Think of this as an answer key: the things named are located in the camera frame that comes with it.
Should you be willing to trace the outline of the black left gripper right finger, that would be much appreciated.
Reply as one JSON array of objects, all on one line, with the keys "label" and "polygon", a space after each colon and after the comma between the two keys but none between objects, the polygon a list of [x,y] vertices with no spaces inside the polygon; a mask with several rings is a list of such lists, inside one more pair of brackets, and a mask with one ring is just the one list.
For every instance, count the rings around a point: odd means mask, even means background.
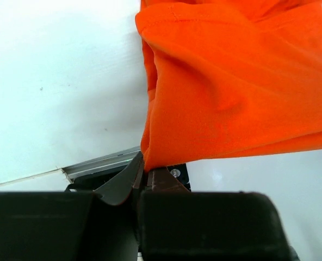
[{"label": "black left gripper right finger", "polygon": [[291,260],[277,209],[256,192],[191,192],[166,168],[138,203],[144,260]]}]

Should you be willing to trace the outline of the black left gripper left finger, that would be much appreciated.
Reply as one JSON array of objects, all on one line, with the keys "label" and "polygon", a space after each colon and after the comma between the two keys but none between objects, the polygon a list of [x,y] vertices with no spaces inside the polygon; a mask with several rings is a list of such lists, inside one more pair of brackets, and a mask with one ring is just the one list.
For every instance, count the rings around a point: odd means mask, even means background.
[{"label": "black left gripper left finger", "polygon": [[136,260],[132,187],[138,153],[93,191],[0,192],[0,260]]}]

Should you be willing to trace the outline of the orange t shirt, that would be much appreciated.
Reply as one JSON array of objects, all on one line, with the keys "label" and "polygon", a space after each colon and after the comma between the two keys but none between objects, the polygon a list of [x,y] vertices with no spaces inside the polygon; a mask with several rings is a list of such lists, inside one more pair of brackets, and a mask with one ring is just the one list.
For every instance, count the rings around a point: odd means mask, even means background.
[{"label": "orange t shirt", "polygon": [[145,170],[322,149],[322,1],[142,1]]}]

